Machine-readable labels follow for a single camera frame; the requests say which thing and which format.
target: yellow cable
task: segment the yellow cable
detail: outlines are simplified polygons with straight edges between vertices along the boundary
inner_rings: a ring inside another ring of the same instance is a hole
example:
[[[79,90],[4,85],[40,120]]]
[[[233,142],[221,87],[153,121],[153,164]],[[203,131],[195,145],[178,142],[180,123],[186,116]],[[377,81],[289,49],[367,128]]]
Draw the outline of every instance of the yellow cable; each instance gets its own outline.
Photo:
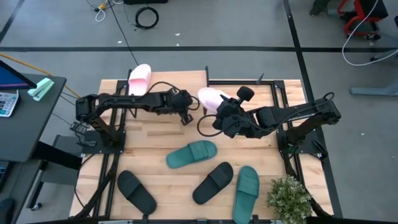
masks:
[[[42,70],[42,69],[40,69],[40,68],[37,68],[37,67],[35,67],[35,66],[33,66],[33,65],[29,65],[28,63],[25,63],[25,62],[23,62],[23,61],[20,61],[20,60],[18,60],[18,59],[16,59],[16,58],[10,57],[10,56],[5,55],[5,54],[3,54],[3,53],[0,53],[0,56],[5,57],[5,58],[7,58],[7,59],[9,59],[9,60],[15,61],[15,62],[17,62],[17,63],[19,63],[19,64],[21,64],[21,65],[25,65],[26,67],[33,68],[34,70],[37,70],[37,71],[39,71],[39,72],[42,72],[42,73],[44,73],[44,74],[46,74],[46,75],[48,75],[48,76],[50,76],[50,77],[53,76],[53,75],[49,74],[48,72],[46,72],[45,70]],[[68,85],[65,85],[65,88],[66,88],[67,90],[69,90],[71,93],[73,93],[77,98],[80,98],[80,97],[81,97],[81,96],[80,96],[79,94],[77,94],[75,91],[71,90],[71,89],[69,88]]]

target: calculator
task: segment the calculator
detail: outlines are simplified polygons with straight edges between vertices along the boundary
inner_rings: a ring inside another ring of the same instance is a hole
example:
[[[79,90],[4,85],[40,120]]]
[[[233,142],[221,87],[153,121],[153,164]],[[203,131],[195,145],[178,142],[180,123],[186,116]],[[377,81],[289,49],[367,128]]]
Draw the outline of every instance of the calculator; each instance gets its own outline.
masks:
[[[18,99],[18,91],[17,94],[0,92],[0,117],[10,117],[17,105]]]

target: red chair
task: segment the red chair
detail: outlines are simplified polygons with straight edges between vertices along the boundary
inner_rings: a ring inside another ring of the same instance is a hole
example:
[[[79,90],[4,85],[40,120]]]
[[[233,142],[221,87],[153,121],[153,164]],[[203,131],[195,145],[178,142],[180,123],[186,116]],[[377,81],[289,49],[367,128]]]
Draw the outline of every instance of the red chair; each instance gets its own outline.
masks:
[[[354,0],[355,10],[351,12],[343,12],[341,9],[348,1],[349,0],[343,0],[337,9],[338,14],[341,15],[340,18],[346,21],[344,32],[347,34],[347,37],[349,37],[355,27],[365,19],[376,3],[376,0]],[[379,0],[371,15],[363,23],[366,23],[367,26],[361,25],[353,35],[365,36],[367,39],[380,39],[380,35],[377,34],[379,32],[379,27],[376,22],[386,18],[387,16],[387,9],[384,6],[383,1]]]

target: potted plant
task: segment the potted plant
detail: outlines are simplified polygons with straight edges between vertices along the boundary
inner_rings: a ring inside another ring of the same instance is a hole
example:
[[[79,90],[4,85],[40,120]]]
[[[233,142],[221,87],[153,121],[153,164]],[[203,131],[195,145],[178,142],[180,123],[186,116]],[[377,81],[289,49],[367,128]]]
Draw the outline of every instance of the potted plant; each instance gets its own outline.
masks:
[[[284,224],[304,224],[311,215],[311,195],[294,177],[286,175],[272,180],[267,206],[274,209],[276,218]]]

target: black desk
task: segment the black desk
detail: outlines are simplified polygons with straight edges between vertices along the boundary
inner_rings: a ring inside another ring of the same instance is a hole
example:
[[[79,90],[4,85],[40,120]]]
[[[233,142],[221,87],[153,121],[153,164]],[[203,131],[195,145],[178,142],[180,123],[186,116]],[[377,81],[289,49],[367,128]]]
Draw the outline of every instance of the black desk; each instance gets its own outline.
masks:
[[[67,81],[46,75],[24,76],[34,83],[50,78],[54,85],[39,102],[33,100],[27,90],[19,91],[21,98],[12,116],[0,118],[0,126],[5,127],[0,129],[0,160],[25,162],[30,159]]]
[[[0,201],[13,198],[15,202],[12,223],[15,223],[25,204],[40,168],[47,162],[64,166],[81,163],[79,157],[60,151],[39,141],[44,127],[50,118],[55,104],[63,90],[66,79],[46,75],[24,74],[29,80],[37,83],[43,78],[54,81],[53,87],[39,101],[34,101],[27,90],[20,91],[20,102],[10,118],[0,118],[0,160],[16,161],[0,191]]]

